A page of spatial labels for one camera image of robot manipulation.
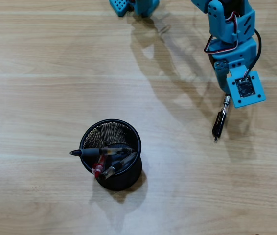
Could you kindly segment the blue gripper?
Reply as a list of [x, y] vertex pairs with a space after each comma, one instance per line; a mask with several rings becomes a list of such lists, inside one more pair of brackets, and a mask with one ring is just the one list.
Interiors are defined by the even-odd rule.
[[228, 92], [227, 74], [239, 69], [240, 75], [251, 71], [256, 63], [256, 41], [249, 38], [239, 43], [231, 51], [223, 51], [216, 54], [209, 54], [210, 62], [214, 68], [219, 87], [223, 92]]

